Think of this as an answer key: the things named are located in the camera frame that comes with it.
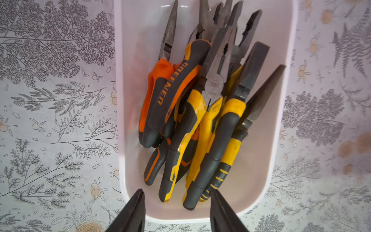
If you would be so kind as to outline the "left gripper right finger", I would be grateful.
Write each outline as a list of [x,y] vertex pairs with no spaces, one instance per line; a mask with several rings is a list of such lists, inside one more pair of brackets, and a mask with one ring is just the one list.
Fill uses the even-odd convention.
[[211,191],[210,223],[212,232],[249,232],[217,189]]

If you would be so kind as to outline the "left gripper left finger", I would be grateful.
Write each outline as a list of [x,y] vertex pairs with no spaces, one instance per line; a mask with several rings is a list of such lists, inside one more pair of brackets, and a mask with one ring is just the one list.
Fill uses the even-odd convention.
[[106,232],[144,232],[146,223],[145,193],[136,190]]

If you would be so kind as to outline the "yellow black combination pliers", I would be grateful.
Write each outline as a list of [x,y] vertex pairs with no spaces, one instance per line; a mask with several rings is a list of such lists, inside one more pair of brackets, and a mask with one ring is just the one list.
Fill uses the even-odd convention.
[[175,129],[166,155],[164,173],[158,192],[162,202],[168,202],[172,196],[180,163],[191,136],[209,108],[222,98],[222,91],[228,80],[235,36],[236,27],[221,28],[199,72],[198,82],[190,93],[185,113]]

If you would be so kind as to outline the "orange black Greener pliers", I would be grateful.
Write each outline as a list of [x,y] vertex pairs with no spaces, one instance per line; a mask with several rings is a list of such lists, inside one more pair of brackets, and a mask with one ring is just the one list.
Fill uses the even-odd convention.
[[144,148],[154,146],[183,90],[200,71],[211,48],[205,39],[191,41],[179,67],[170,63],[177,23],[178,1],[174,1],[162,39],[158,62],[148,75],[148,89],[139,122],[139,142]]

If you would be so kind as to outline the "white plastic storage box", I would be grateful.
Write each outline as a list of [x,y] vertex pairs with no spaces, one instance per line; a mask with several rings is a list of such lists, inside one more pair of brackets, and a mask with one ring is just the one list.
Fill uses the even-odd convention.
[[[280,64],[287,68],[266,106],[243,140],[220,193],[238,216],[256,206],[269,187],[288,86],[291,55],[298,19],[297,1],[244,1],[238,31],[256,10],[262,17],[253,38],[270,47],[254,90]],[[138,139],[139,117],[147,91],[147,76],[158,60],[160,44],[173,1],[115,1],[117,77],[118,163],[120,190],[128,201],[138,189],[145,193],[146,219],[158,224],[205,223],[210,220],[210,201],[192,211],[182,205],[185,180],[180,180],[169,202],[158,197],[161,176],[148,186],[143,173],[152,149]]]

